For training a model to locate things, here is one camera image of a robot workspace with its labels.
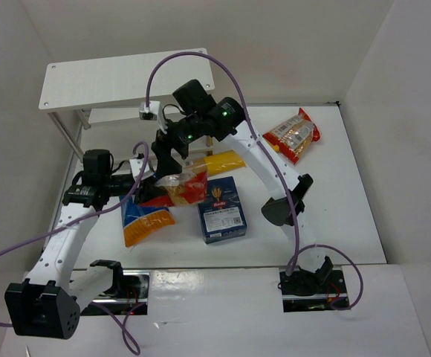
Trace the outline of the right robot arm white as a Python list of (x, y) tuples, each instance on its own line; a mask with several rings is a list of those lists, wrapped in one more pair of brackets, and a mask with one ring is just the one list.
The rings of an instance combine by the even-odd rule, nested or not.
[(151, 145), (157, 159), (157, 178), (181, 173), (182, 166), (172, 157), (172, 152), (186, 158), (189, 145), (201, 137), (214, 138), (229, 147), (258, 176), (270, 194), (261, 208), (263, 217), (294, 235), (294, 253), (286, 265), (286, 275), (299, 271), (299, 285), (317, 293), (333, 265), (320, 253), (301, 258), (301, 254), (317, 247), (311, 239), (302, 239), (298, 219), (305, 210), (303, 199), (314, 182), (312, 177), (290, 168), (265, 143), (237, 100), (225, 97), (215, 101), (196, 79), (182, 85), (173, 97), (184, 115), (178, 121), (167, 120), (158, 101), (146, 98), (140, 108), (145, 115), (155, 115), (159, 125)]

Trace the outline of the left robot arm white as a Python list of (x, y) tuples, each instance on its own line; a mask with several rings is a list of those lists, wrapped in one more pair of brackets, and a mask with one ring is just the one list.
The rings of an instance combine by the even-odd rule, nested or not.
[(82, 277), (71, 277), (88, 234), (110, 211), (109, 199), (131, 199), (140, 181), (152, 174), (145, 154), (129, 163), (131, 172), (117, 175), (107, 149), (84, 154), (83, 169), (64, 193), (59, 225), (41, 257), (23, 282), (11, 283), (4, 294), (17, 335), (69, 339), (81, 312), (98, 295), (118, 298), (135, 292), (139, 279), (124, 274), (115, 260), (95, 260)]

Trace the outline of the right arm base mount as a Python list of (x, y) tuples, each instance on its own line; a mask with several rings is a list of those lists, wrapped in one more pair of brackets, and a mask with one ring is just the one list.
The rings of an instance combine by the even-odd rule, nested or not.
[(283, 270), (279, 271), (278, 289), (282, 294), (283, 312), (316, 312), (332, 311), (333, 306), (349, 306), (344, 275), (341, 269), (331, 271), (321, 285), (309, 283), (300, 271), (294, 271), (289, 277)]

